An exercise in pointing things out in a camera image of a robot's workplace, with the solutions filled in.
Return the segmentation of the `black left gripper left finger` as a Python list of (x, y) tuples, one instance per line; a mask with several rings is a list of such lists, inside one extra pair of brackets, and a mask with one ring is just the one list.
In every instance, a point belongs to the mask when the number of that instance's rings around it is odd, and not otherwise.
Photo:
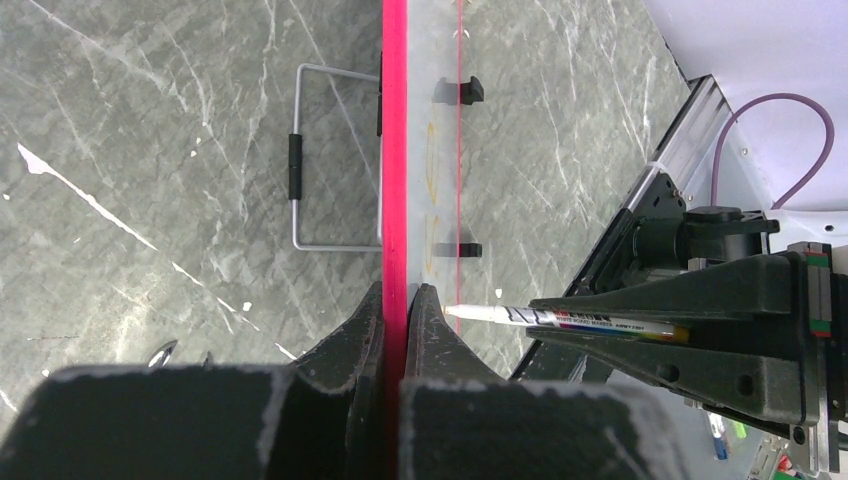
[(379, 479), (382, 286), (296, 361), (54, 373), (1, 445), (5, 479)]

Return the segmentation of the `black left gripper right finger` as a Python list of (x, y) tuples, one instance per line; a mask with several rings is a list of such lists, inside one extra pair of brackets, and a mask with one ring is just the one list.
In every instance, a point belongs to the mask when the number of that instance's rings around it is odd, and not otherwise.
[(685, 479), (667, 413), (624, 385), (508, 381), (447, 325), (435, 287), (411, 304), (399, 390), (402, 479)]

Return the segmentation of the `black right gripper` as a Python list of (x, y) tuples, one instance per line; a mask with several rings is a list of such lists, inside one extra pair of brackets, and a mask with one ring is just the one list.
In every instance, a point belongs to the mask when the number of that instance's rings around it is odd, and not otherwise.
[(795, 469), (838, 473), (840, 454), (847, 450), (847, 435), (839, 430), (847, 421), (845, 254), (841, 247), (818, 242), (789, 249), (793, 252), (756, 255), (596, 295), (534, 299), (529, 306), (629, 319), (742, 322), (789, 315), (800, 296), (802, 383), (799, 364), (792, 360), (541, 327), (529, 329), (528, 336), (575, 348), (705, 405), (763, 422), (799, 424), (790, 428)]

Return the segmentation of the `white whiteboard marker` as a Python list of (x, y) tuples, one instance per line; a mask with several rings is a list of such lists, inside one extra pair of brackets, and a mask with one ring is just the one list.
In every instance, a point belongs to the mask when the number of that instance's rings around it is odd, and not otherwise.
[(656, 341), (687, 343), (689, 330), (664, 322), (630, 320), (603, 315), (573, 314), (533, 308), (459, 304), (443, 308), (443, 313), (473, 320), (522, 328), (544, 327), (600, 335), (615, 335)]

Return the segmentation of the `red-framed whiteboard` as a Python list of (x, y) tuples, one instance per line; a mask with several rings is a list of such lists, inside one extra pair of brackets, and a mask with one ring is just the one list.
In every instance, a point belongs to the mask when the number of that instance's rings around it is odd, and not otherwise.
[(385, 365), (397, 383), (419, 288), (444, 303), (460, 295), (461, 1), (382, 4), (381, 241)]

